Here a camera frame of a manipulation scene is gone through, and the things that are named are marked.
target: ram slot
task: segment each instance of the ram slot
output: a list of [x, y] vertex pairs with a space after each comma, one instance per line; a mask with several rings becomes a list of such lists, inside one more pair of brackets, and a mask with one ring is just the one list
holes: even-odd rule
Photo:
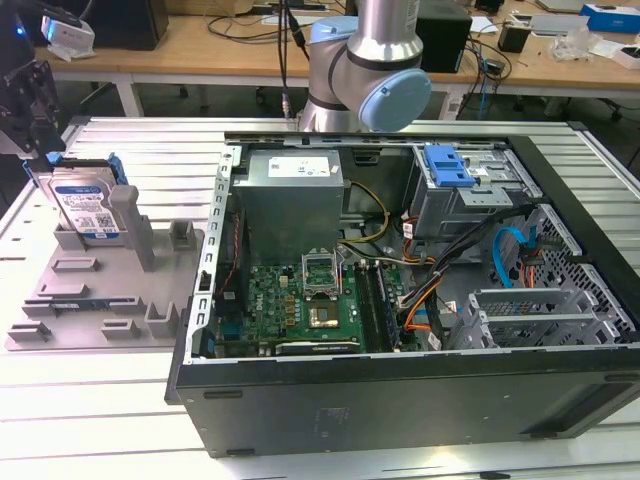
[[391, 309], [391, 302], [389, 301], [389, 294], [387, 292], [387, 286], [384, 283], [384, 276], [382, 275], [382, 267], [377, 266], [375, 270], [376, 285], [380, 292], [380, 303], [382, 306], [384, 317], [384, 331], [387, 332], [386, 346], [389, 350], [398, 344], [398, 330], [396, 321], [393, 318], [393, 310]]
[[391, 341], [387, 332], [385, 305], [380, 297], [376, 268], [355, 271], [360, 318], [367, 352], [390, 352]]

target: wooden desk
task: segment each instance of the wooden desk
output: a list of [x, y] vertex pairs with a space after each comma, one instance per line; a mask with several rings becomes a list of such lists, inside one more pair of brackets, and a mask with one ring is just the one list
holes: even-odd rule
[[[257, 17], [242, 19], [250, 23]], [[216, 29], [224, 31], [224, 21]], [[241, 27], [234, 25], [233, 35], [255, 35], [273, 31], [275, 26]], [[309, 27], [305, 28], [309, 38]], [[38, 49], [39, 58], [49, 60], [56, 79], [109, 81], [116, 84], [127, 116], [141, 116], [136, 83], [280, 86], [280, 68], [274, 43], [255, 45], [232, 42], [212, 35], [203, 17], [172, 16], [163, 41], [152, 52], [96, 49], [92, 58], [67, 63]], [[288, 77], [292, 87], [308, 85], [309, 65], [302, 52], [289, 44]], [[471, 70], [458, 74], [432, 74], [434, 90], [456, 97], [466, 92], [475, 79]], [[454, 119], [455, 111], [443, 107], [443, 119]]]
[[[614, 1], [602, 0], [600, 3]], [[634, 3], [640, 3], [640, 0], [629, 2]], [[494, 21], [504, 21], [513, 10], [522, 13], [544, 12], [532, 3], [507, 0]], [[244, 23], [251, 21], [253, 18], [241, 20]], [[220, 22], [216, 27], [224, 30], [226, 25]], [[252, 26], [234, 25], [228, 33], [255, 35], [274, 28], [260, 23]], [[309, 28], [305, 30], [308, 38]], [[496, 46], [498, 34], [475, 36]], [[633, 40], [631, 35], [603, 36], [621, 42]], [[640, 72], [627, 70], [601, 57], [594, 57], [590, 62], [556, 62], [547, 54], [547, 46], [551, 41], [549, 38], [530, 36], [521, 54], [507, 54], [513, 64], [513, 72], [500, 86], [498, 94], [640, 98]], [[426, 45], [426, 48], [437, 47]], [[143, 114], [136, 83], [281, 85], [274, 44], [240, 44], [214, 36], [209, 33], [200, 16], [171, 17], [165, 38], [152, 52], [96, 49], [96, 53], [96, 57], [67, 63], [53, 57], [45, 49], [38, 49], [38, 56], [51, 62], [56, 79], [115, 83], [127, 116]], [[492, 52], [487, 51], [486, 54], [490, 58], [499, 58]], [[288, 63], [289, 85], [306, 87], [308, 63], [293, 44], [289, 48]], [[467, 52], [457, 74], [431, 74], [434, 90], [446, 92], [440, 119], [456, 118], [476, 73], [475, 58]], [[205, 89], [201, 88], [199, 92], [201, 103], [206, 104]]]
[[[616, 3], [604, 0], [599, 4]], [[548, 13], [536, 5], [523, 1], [506, 0], [494, 23], [504, 22], [512, 11], [523, 14]], [[633, 43], [634, 35], [595, 32], [608, 40], [620, 43]], [[497, 48], [500, 32], [492, 34], [474, 34], [474, 38]], [[529, 35], [524, 50], [520, 54], [506, 53], [511, 60], [513, 71], [502, 85], [498, 94], [543, 95], [563, 97], [605, 97], [640, 98], [640, 72], [627, 70], [613, 60], [594, 55], [590, 61], [576, 60], [558, 62], [552, 59], [547, 50], [553, 39]], [[504, 60], [489, 49], [483, 50], [488, 58]], [[466, 71], [477, 72], [476, 59], [466, 52], [462, 60]]]

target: hard drive label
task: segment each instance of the hard drive label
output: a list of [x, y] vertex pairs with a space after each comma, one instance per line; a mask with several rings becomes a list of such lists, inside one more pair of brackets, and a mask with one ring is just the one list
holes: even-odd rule
[[94, 238], [112, 238], [119, 232], [104, 193], [97, 186], [55, 187], [60, 206], [76, 231]]

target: power supply label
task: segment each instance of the power supply label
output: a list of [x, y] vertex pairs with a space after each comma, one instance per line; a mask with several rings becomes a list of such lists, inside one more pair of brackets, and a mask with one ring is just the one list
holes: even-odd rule
[[270, 177], [329, 177], [327, 157], [272, 157], [269, 159]]

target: aluminum slotted surface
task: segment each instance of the aluminum slotted surface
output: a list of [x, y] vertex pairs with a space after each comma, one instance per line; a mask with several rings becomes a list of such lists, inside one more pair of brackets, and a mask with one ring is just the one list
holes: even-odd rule
[[[70, 129], [67, 143], [78, 157], [94, 152], [104, 158], [103, 153], [115, 151], [136, 179], [132, 183], [140, 189], [140, 210], [151, 217], [154, 227], [166, 228], [172, 218], [191, 218], [206, 230], [224, 148], [222, 132], [290, 130], [290, 124], [271, 120], [104, 118]], [[639, 203], [637, 188], [625, 185], [630, 180], [611, 166], [615, 164], [606, 152], [564, 124], [418, 122], [409, 130], [447, 136], [529, 135], [537, 145], [548, 147], [547, 152], [554, 152], [553, 146], [564, 147], [545, 154], [554, 167], [606, 167], [614, 172], [602, 179], [576, 176], [581, 172], [575, 170], [563, 172], [587, 208], [597, 209], [597, 220], [600, 215], [627, 218], [633, 214], [628, 205]], [[29, 282], [37, 280], [53, 249], [53, 236], [47, 232], [55, 225], [55, 216], [40, 192], [27, 188], [0, 221], [4, 330], [15, 320], [12, 316], [19, 312], [24, 293], [33, 287]], [[628, 259], [637, 258], [637, 231], [606, 233]], [[635, 480], [640, 476], [640, 402], [575, 440], [214, 461], [202, 449], [184, 408], [162, 401], [170, 361], [170, 352], [0, 353], [0, 470], [4, 477], [78, 478], [98, 472], [100, 478], [112, 479], [129, 478], [135, 471], [156, 479], [205, 471], [220, 479], [448, 475], [476, 479], [478, 472], [500, 472], [514, 479]]]

